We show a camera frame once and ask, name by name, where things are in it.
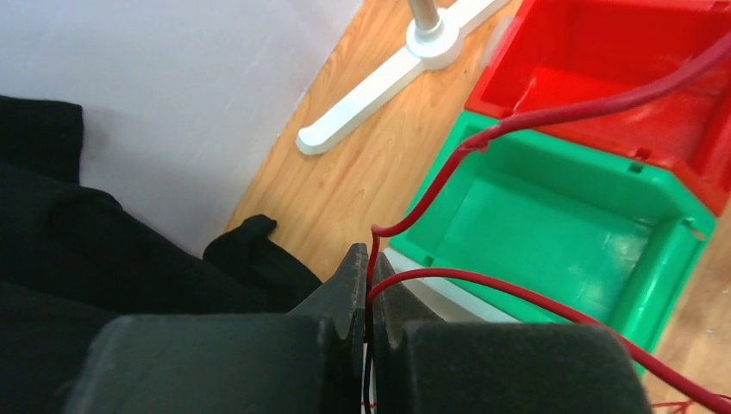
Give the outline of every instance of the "black fabric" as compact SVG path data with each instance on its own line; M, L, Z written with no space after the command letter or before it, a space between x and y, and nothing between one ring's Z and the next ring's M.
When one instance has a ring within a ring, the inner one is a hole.
M116 314L285 312L320 285L266 238L265 216L212 243L208 263L79 186L83 130L77 105L0 97L0 380L17 379L0 411L55 412Z

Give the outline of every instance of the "metal pole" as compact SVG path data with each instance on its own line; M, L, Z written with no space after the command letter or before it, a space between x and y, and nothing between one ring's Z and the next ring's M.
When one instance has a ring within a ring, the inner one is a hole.
M428 32L439 25L439 12L434 0L409 0L411 12L414 13L416 28Z

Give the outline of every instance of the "white metal stand leg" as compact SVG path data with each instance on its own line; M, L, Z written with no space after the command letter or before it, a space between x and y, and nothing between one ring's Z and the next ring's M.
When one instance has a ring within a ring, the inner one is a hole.
M465 37L509 0L457 0L436 9L434 0L409 0L414 21L406 46L391 56L312 125L300 129L297 147L322 154L424 71L438 70L457 59Z

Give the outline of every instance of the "plastic storage bin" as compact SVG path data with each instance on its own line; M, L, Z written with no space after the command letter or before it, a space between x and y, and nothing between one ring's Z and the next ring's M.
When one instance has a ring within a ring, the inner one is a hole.
M462 140L495 123L463 112L414 203ZM390 245L425 267L471 270L546 295L652 350L714 227L669 172L525 131L470 154ZM561 321L454 283L523 322Z
M465 108L502 119L631 90L731 29L731 3L526 0ZM612 116L539 129L672 171L719 216L731 190L731 60Z

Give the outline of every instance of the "red cable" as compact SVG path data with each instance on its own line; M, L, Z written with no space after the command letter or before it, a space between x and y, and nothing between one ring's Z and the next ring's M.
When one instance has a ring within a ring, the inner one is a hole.
M369 306L372 306L373 301L376 299L380 292L383 292L389 287L405 280L420 278L449 278L466 280L468 282L476 283L478 285L488 286L492 289L499 290L500 292L508 293L509 295L515 296L516 298L520 298L527 302L530 302L531 304L540 306L547 311L551 311L556 315L564 317L574 323L590 323L604 326L596 319L589 317L584 313L579 312L578 310L574 310L564 304L560 304L555 300L546 298L545 296L542 296L538 293L531 292L526 288L510 284L504 280L484 276L479 273L467 272L465 270L456 269L416 269L395 274L375 285L373 289L368 293L366 303ZM719 414L731 414L731 405L724 401L722 398L716 396L712 392L709 392L708 390L694 383L693 381L685 378L683 375L673 371L667 365L663 364L647 352L643 351L632 342L628 341L623 336L616 333L614 330L612 330L612 332L620 339L620 341L622 341L625 348L627 348L627 350L629 351L629 354L632 355L632 358L640 365L647 368L647 371L655 374L658 378L672 385L683 394L693 398L693 400L697 401L700 405L705 406L709 410L712 410L713 412Z
M485 151L487 149L487 146L490 141L495 140L496 138L509 134L511 132L515 132L520 129L534 129L538 127L543 127L547 125L554 125L556 123L563 123L563 122L572 122L577 121L580 119L586 119L586 118L592 118L597 116L604 116L616 112L622 112L624 110L629 110L631 108L634 108L636 106L640 106L642 104L646 104L648 102L651 102L655 99L658 99L660 97L663 97L664 95L667 95L684 85L687 85L691 80L694 78L697 78L698 76L702 75L704 72L708 71L712 66L715 66L722 61L724 61L729 55L731 54L731 32L724 35L721 39L719 39L716 43L713 44L713 46L706 49L703 53L698 55L695 59L691 60L684 66L681 66L677 71L670 73L669 75L660 78L658 80L653 81L650 84L641 86L639 88L636 88L632 91L623 92L611 97L603 97L599 99L594 99L592 101L587 101L583 103L575 103L571 105L566 105L563 107L558 108L550 108L546 110L536 110L532 112L526 112L524 114L517 114L510 116L506 119L503 119L498 125L494 127L490 127L478 134L473 135L472 137L466 139L463 141L455 150L452 152L452 154L447 159L447 162L445 165L440 169L439 173L437 174L436 178L434 178L434 181L429 186L427 191L424 193L422 198L416 203L416 206L414 209L399 223L396 223L393 226L382 228L377 225L373 225L371 227L372 237L373 237L373 244L372 244L372 250L371 255L368 258L368 267L367 267L367 282L366 282L366 291L369 292L368 298L371 298L373 292L371 292L372 289L372 282L373 282L373 275L375 274L375 267L376 267L376 259L378 258L377 254L374 254L374 252L378 252L380 248L380 238L381 237L392 237L394 235L399 235L403 233L406 229L411 227L416 220L418 220L424 212L427 210L429 205L433 203L436 196L441 191L442 187L444 187L444 184L449 180L449 178L454 173L454 170L457 169L459 164L462 162L462 160L472 151L480 150ZM475 273L459 273L459 271L452 271L452 272L458 272L456 274L472 274L475 275ZM394 278L402 277L403 274L397 274L393 277L387 279L391 281ZM424 274L422 277L428 277L428 276L434 276L432 273ZM378 286L373 287L373 290L375 292L381 292L381 290L378 290ZM535 295L534 298L541 302L542 299L545 299L546 301L550 300L547 298L543 298L541 295L537 295L536 293L529 292L532 295ZM553 302L554 304L560 305L562 307L563 311L570 311L575 312L573 316L575 317L587 317L586 315L581 314L580 312L577 312L576 310L573 310L571 308L568 308L564 305L558 304ZM595 321L591 318L589 318L590 322L584 321L584 323L599 323L598 321ZM369 332L369 329L366 329L366 336L370 338L371 332ZM720 398L716 397L714 394L706 391L702 387L694 384L693 382L687 380L685 377L680 375L679 373L676 373L669 367L663 365L660 361L654 359L650 354L645 353L641 349L637 348L634 344L631 342L628 342L624 338L622 340L625 342L625 345L628 346L628 349L630 350L630 354L635 358L636 361L638 361L640 364L645 366L649 371L653 372L658 371L661 374L665 375L665 377L660 377L665 382L667 382L669 385L674 386L675 388L679 389L680 391L683 391L686 395L691 397L692 399L696 400L698 403L705 405L707 408L710 408L713 411L716 411L718 413L723 414L731 414L731 405L726 403L725 401L721 400ZM638 360L638 358L642 359L645 363L649 364L649 366L646 366L642 361Z

